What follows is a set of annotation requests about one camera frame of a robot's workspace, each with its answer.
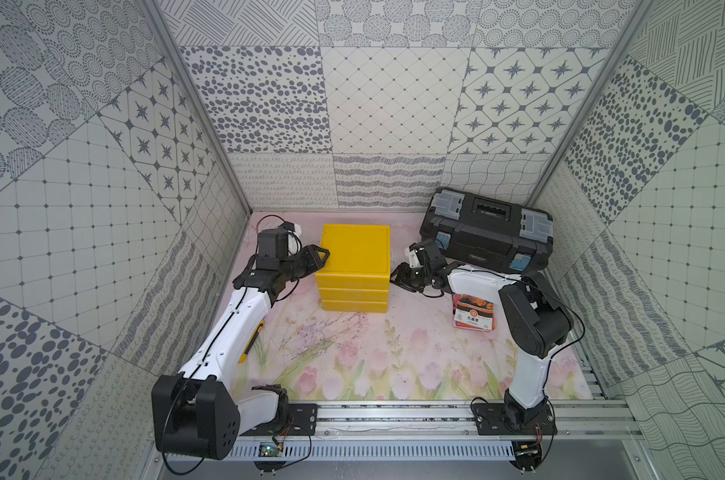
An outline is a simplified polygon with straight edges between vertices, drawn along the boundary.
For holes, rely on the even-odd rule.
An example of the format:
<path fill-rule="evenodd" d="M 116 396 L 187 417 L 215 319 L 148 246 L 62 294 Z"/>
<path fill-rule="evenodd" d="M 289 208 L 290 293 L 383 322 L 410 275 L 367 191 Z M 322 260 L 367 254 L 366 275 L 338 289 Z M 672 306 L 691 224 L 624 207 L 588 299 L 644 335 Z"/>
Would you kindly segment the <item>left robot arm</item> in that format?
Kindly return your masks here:
<path fill-rule="evenodd" d="M 290 426 L 290 400 L 280 385 L 252 388 L 236 400 L 228 382 L 244 365 L 270 310 L 288 298 L 288 284 L 324 268 L 330 253 L 300 240 L 292 222 L 262 230 L 256 251 L 232 282 L 232 296 L 212 332 L 177 374 L 152 388 L 154 442 L 162 454 L 224 459 L 238 436 L 254 430 L 278 435 Z"/>

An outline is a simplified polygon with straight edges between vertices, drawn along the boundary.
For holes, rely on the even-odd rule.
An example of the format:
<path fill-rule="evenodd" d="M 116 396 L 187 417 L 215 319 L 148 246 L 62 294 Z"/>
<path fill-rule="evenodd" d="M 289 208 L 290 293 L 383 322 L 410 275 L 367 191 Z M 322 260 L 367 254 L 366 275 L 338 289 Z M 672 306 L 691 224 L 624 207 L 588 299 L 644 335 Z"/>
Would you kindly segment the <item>yellow drawer cabinet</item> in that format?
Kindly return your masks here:
<path fill-rule="evenodd" d="M 330 252 L 314 274 L 326 311 L 384 314 L 389 309 L 391 228 L 326 224 L 320 247 Z"/>

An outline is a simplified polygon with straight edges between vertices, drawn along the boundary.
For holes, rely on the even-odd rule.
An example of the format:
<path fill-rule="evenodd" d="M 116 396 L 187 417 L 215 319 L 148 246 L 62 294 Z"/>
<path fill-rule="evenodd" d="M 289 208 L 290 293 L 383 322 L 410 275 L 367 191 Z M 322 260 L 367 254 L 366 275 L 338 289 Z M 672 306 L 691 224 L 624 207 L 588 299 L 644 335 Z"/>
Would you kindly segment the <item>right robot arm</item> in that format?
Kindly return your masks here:
<path fill-rule="evenodd" d="M 566 305 L 539 272 L 503 275 L 463 262 L 450 262 L 433 240 L 414 243 L 406 262 L 390 282 L 424 294 L 430 287 L 441 295 L 470 296 L 490 303 L 493 318 L 507 324 L 518 347 L 515 375 L 505 392 L 503 413 L 516 431 L 547 417 L 546 385 L 554 356 L 565 348 L 574 327 Z"/>

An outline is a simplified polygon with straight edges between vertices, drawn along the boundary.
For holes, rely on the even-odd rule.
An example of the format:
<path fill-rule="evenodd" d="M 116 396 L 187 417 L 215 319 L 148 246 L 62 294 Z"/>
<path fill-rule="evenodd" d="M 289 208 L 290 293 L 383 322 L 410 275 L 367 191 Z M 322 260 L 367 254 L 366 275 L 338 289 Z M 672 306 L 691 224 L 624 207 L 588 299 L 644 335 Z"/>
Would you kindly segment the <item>orange seed bag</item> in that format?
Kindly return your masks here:
<path fill-rule="evenodd" d="M 491 332 L 495 329 L 494 304 L 470 295 L 453 296 L 453 325 L 462 330 Z"/>

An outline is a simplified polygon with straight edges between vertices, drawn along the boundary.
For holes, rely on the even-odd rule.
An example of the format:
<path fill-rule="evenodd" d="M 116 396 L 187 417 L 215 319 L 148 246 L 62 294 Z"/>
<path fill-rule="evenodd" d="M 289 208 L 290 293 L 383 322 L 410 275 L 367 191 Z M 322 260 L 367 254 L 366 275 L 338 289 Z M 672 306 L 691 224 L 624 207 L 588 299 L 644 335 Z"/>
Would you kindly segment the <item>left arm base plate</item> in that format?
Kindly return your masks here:
<path fill-rule="evenodd" d="M 278 425 L 260 424 L 248 430 L 244 436 L 313 436 L 318 421 L 318 404 L 290 403 L 286 420 Z"/>

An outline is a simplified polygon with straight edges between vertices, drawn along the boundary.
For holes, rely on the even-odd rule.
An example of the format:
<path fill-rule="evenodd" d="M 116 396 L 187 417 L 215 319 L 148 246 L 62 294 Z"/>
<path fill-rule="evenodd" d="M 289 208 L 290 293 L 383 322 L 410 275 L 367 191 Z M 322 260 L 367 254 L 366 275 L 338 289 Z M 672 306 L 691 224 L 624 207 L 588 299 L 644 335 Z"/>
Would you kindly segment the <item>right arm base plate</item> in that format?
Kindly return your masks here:
<path fill-rule="evenodd" d="M 546 401 L 532 409 L 525 409 L 515 402 L 472 402 L 472 416 L 480 436 L 536 436 L 556 435 L 555 414 Z"/>

